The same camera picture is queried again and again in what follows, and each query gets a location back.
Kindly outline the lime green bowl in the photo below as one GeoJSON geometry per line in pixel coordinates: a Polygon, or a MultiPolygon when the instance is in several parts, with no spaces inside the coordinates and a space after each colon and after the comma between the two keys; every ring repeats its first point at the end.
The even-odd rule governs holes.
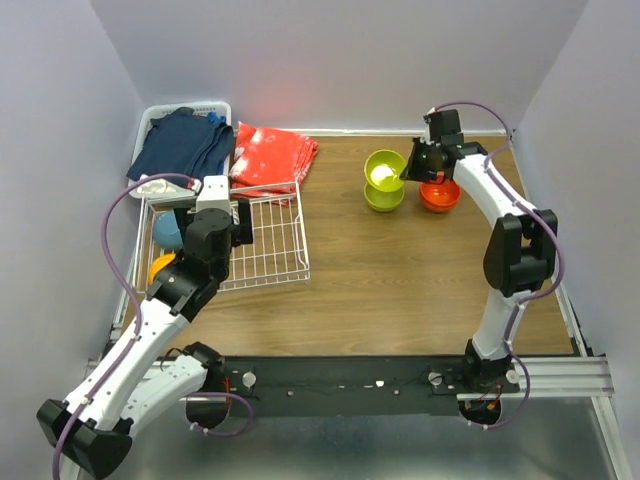
{"type": "Polygon", "coordinates": [[[400,176],[406,165],[406,159],[396,151],[375,151],[364,163],[365,179],[369,185],[381,192],[395,192],[404,187],[404,181],[400,176]]]}
{"type": "Polygon", "coordinates": [[[405,197],[405,189],[403,187],[391,192],[385,192],[370,184],[365,184],[363,193],[367,205],[372,210],[380,213],[395,210],[401,205],[405,197]]]}

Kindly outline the orange bowl front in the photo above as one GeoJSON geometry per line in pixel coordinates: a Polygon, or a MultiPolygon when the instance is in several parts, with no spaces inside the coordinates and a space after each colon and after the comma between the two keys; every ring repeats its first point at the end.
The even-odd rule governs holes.
{"type": "Polygon", "coordinates": [[[431,213],[435,213],[435,214],[446,214],[446,213],[449,213],[449,212],[453,211],[455,209],[455,207],[457,206],[456,203],[438,204],[438,203],[431,203],[431,202],[423,202],[422,205],[427,211],[429,211],[431,213]]]}

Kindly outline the white blue patterned bowl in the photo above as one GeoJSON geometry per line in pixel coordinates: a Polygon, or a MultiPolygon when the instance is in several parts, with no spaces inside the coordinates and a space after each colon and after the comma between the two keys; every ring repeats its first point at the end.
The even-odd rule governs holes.
{"type": "Polygon", "coordinates": [[[368,173],[368,181],[381,190],[397,189],[398,174],[389,165],[380,164],[373,167],[368,173]]]}

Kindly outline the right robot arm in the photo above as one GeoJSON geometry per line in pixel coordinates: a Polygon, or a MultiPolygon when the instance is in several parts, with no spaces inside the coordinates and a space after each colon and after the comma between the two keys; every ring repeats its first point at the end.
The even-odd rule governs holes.
{"type": "Polygon", "coordinates": [[[558,219],[539,210],[501,175],[493,156],[465,140],[452,105],[431,109],[426,132],[413,140],[403,180],[453,181],[476,203],[492,232],[483,258],[489,296],[478,330],[468,341],[460,379],[480,392],[504,378],[514,359],[513,339],[528,304],[556,277],[558,219]]]}

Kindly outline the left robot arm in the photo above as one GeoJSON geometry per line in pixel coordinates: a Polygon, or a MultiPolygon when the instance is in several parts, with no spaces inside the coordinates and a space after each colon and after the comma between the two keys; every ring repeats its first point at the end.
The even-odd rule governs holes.
{"type": "Polygon", "coordinates": [[[36,413],[54,449],[52,476],[69,459],[94,479],[109,477],[135,436],[183,396],[214,393],[222,380],[219,354],[188,346],[176,363],[151,380],[144,376],[168,343],[195,319],[229,276],[233,248],[253,241],[250,203],[205,207],[187,223],[183,247],[161,268],[128,329],[85,380],[62,400],[36,413]]]}

